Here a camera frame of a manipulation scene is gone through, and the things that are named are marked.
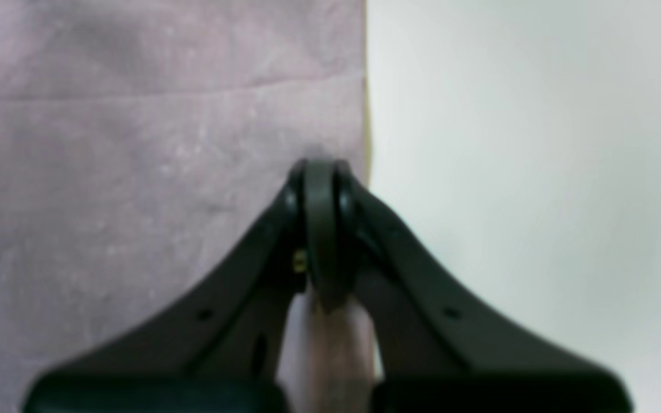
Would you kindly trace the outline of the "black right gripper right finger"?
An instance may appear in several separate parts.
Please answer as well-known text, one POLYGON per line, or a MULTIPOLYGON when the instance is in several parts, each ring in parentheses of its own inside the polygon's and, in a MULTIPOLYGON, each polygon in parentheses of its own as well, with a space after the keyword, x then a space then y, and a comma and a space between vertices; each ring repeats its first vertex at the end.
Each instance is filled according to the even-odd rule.
POLYGON ((454 279, 346 162, 322 163, 322 305, 371 317, 370 412, 631 412, 609 369, 554 345, 454 279))

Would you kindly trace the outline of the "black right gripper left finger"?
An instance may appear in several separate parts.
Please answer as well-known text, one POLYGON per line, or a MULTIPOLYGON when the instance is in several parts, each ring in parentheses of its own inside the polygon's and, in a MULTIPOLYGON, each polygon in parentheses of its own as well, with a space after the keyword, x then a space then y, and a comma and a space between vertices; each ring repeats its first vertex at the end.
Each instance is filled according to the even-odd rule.
POLYGON ((322 161, 277 197, 202 282, 126 334, 42 374, 23 412, 289 412, 275 381, 287 314, 321 290, 322 161))

